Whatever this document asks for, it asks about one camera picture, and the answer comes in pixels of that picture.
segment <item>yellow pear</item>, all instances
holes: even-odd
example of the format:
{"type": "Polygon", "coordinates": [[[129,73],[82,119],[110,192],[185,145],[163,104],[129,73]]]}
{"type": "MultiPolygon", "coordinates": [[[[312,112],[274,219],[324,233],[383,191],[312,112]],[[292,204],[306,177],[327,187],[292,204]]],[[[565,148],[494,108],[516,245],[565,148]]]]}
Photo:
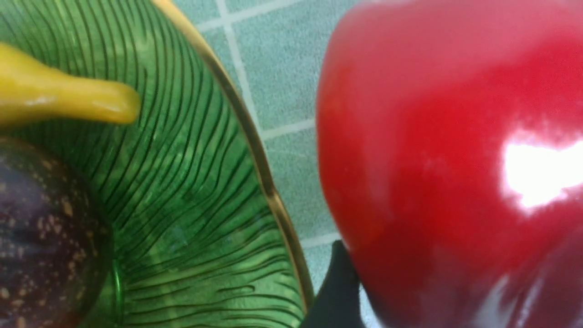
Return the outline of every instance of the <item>yellow pear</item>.
{"type": "Polygon", "coordinates": [[[0,43],[0,128],[58,117],[129,124],[139,111],[123,83],[68,75],[0,43]]]}

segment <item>green tile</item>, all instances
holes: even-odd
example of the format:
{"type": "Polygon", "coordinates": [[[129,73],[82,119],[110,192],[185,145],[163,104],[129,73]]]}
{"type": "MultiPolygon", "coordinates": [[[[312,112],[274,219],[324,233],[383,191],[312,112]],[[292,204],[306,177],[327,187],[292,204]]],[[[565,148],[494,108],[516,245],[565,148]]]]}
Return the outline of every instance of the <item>green tile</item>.
{"type": "Polygon", "coordinates": [[[220,16],[215,0],[174,0],[174,4],[195,25],[220,16]]]}
{"type": "Polygon", "coordinates": [[[261,127],[314,116],[328,40],[358,0],[303,0],[233,25],[261,127]]]}
{"type": "Polygon", "coordinates": [[[332,244],[304,249],[304,256],[314,285],[314,292],[317,294],[328,272],[332,256],[332,244]]]}
{"type": "Polygon", "coordinates": [[[253,8],[258,5],[266,4],[273,0],[226,0],[229,12],[238,12],[243,9],[253,8]]]}
{"type": "Polygon", "coordinates": [[[265,149],[299,238],[336,232],[320,187],[314,129],[267,140],[265,149]]]}
{"type": "Polygon", "coordinates": [[[366,328],[382,328],[362,287],[360,287],[360,316],[363,318],[366,328]]]}
{"type": "Polygon", "coordinates": [[[223,64],[224,68],[227,70],[227,74],[233,83],[235,83],[235,87],[237,88],[239,95],[241,95],[241,86],[237,79],[237,71],[233,64],[233,58],[231,57],[231,51],[229,50],[229,42],[227,41],[227,36],[225,35],[224,30],[222,28],[213,29],[202,32],[201,34],[213,49],[221,64],[223,64]]]}

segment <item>apple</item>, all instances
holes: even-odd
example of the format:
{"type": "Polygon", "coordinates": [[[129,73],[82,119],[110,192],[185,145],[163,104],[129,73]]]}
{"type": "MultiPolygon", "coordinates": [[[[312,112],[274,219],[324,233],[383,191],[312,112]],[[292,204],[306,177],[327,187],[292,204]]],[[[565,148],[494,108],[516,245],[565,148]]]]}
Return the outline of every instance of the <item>apple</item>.
{"type": "Polygon", "coordinates": [[[583,327],[583,1],[361,2],[316,121],[384,325],[583,327]]]}

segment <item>gold plate rim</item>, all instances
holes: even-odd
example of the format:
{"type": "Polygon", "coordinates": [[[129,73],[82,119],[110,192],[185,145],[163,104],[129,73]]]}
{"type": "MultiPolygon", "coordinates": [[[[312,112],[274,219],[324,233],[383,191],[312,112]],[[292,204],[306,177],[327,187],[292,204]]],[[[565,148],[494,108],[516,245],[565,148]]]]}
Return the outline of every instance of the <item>gold plate rim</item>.
{"type": "Polygon", "coordinates": [[[293,228],[290,216],[283,205],[275,184],[273,183],[261,139],[259,138],[259,134],[257,133],[257,129],[249,115],[247,107],[236,91],[233,81],[227,74],[227,71],[215,55],[214,51],[182,11],[173,4],[172,0],[152,0],[152,2],[158,7],[158,9],[160,9],[160,11],[162,11],[166,18],[168,18],[176,28],[182,32],[194,49],[197,50],[214,74],[215,78],[219,81],[225,95],[235,111],[239,125],[243,129],[251,150],[251,155],[255,163],[255,171],[259,178],[259,185],[268,200],[269,208],[275,217],[275,221],[278,223],[287,251],[290,254],[291,263],[300,284],[304,314],[307,314],[309,308],[314,302],[314,289],[307,263],[305,261],[304,252],[301,248],[300,240],[297,237],[296,231],[293,228]]]}

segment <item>speckled fruit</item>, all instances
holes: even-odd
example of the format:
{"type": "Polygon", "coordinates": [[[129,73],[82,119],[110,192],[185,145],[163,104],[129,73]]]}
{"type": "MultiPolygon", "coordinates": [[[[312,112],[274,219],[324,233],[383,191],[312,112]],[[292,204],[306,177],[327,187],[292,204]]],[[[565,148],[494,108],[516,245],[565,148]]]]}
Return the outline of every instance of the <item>speckled fruit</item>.
{"type": "Polygon", "coordinates": [[[113,256],[87,187],[43,151],[0,139],[0,327],[75,327],[113,256]]]}

